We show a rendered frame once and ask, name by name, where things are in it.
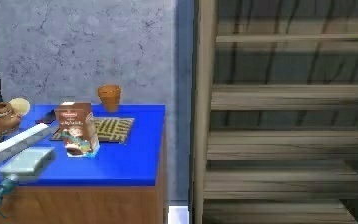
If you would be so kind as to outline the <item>pale wooden shelf unit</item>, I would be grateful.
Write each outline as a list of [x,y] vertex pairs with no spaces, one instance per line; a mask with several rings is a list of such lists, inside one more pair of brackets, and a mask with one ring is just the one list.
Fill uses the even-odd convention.
[[358,0],[196,0],[191,224],[358,224]]

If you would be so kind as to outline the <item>pale grey flat box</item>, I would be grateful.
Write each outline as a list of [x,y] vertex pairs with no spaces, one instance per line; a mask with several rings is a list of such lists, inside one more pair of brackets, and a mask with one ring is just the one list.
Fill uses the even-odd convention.
[[54,159],[53,147],[30,147],[1,166],[0,176],[16,182],[36,181]]

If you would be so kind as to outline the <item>pale yellow ball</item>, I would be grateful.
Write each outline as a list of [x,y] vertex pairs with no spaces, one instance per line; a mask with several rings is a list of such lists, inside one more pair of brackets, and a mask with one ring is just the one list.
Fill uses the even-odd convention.
[[14,111],[21,116],[25,116],[31,108],[30,103],[24,98],[14,98],[9,101]]

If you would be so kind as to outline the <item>white long box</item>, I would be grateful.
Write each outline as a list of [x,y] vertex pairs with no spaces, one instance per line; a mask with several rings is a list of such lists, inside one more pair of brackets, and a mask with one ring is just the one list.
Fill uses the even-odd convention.
[[57,126],[37,124],[0,143],[0,163],[31,147],[58,130]]

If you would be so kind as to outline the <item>brown milk carton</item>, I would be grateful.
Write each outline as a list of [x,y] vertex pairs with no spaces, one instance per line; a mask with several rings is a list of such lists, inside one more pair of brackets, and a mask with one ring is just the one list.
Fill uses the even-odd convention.
[[68,157],[95,157],[100,145],[90,103],[63,102],[55,110]]

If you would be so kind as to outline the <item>terracotta flower pot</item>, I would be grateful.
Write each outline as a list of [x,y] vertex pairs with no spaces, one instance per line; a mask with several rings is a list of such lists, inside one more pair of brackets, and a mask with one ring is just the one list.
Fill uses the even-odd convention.
[[118,85],[103,85],[97,90],[97,95],[107,112],[116,112],[120,104],[121,87]]

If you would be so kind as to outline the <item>blue topped wooden cabinet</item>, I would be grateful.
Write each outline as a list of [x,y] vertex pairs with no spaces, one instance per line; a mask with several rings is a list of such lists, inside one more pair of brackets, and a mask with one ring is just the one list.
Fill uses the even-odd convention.
[[40,141],[55,160],[4,197],[0,224],[166,224],[165,107],[122,105],[114,115],[134,120],[127,141],[102,142],[94,158]]

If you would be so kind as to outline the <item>teal dinosaur toy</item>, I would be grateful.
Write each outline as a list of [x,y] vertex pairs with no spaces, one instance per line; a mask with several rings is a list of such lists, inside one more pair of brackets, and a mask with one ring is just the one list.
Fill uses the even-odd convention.
[[[18,176],[16,174],[5,177],[0,182],[0,205],[2,204],[5,195],[12,192],[18,184]],[[0,211],[0,216],[6,218],[6,216]]]

